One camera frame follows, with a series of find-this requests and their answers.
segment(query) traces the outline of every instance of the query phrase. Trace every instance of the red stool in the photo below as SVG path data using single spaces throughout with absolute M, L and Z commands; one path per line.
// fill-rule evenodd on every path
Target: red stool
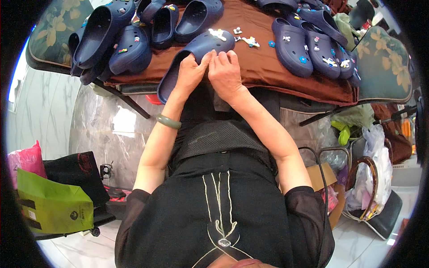
M 149 94 L 145 96 L 150 103 L 155 105 L 162 105 L 162 102 L 158 99 L 158 96 L 156 94 Z

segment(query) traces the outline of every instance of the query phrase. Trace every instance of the jade bangle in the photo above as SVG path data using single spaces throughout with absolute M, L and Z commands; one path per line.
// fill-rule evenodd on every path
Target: jade bangle
M 157 115 L 157 121 L 163 124 L 164 126 L 168 126 L 173 129 L 180 129 L 182 127 L 182 123 L 180 123 L 179 121 L 175 121 L 171 118 L 163 116 L 162 114 Z

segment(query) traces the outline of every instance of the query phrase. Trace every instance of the brown tablecloth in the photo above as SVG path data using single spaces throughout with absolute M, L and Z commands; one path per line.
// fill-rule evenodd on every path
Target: brown tablecloth
M 277 59 L 275 48 L 268 46 L 268 41 L 275 41 L 271 30 L 275 17 L 264 14 L 254 1 L 228 0 L 224 1 L 224 6 L 223 17 L 212 28 L 221 28 L 233 34 L 233 29 L 240 27 L 243 33 L 239 36 L 253 36 L 260 44 L 259 48 L 250 48 L 242 40 L 236 42 L 234 51 L 239 58 L 243 85 L 264 86 L 270 90 L 341 106 L 357 103 L 358 89 L 352 88 L 346 80 L 331 80 L 316 71 L 309 78 L 291 74 Z M 184 8 L 179 7 L 181 15 Z M 174 44 L 165 50 L 152 50 L 152 61 L 145 71 L 134 75 L 115 75 L 106 84 L 158 83 L 184 45 Z

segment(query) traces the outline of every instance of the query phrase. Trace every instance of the forearm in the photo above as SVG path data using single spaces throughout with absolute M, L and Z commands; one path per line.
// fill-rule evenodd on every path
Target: forearm
M 276 160 L 282 193 L 286 194 L 298 186 L 311 187 L 310 177 L 294 140 L 249 91 L 241 90 L 240 95 L 229 104 L 247 121 Z
M 179 121 L 186 99 L 187 97 L 180 94 L 178 90 L 173 90 L 161 114 Z M 176 129 L 164 126 L 159 122 L 155 124 L 140 158 L 133 189 L 142 189 L 152 193 L 164 182 L 165 168 L 176 136 Z
M 248 90 L 242 90 L 239 96 L 228 103 L 247 121 L 276 160 L 299 154 L 294 140 L 286 129 Z
M 187 97 L 181 96 L 180 92 L 173 90 L 161 114 L 179 121 L 186 99 Z M 176 136 L 177 129 L 157 122 L 146 142 L 139 165 L 164 169 L 173 149 Z

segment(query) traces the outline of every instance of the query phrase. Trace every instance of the green paper bag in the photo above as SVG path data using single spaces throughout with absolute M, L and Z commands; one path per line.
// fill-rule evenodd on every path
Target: green paper bag
M 79 186 L 60 184 L 18 169 L 22 213 L 32 231 L 64 234 L 94 227 L 94 205 Z

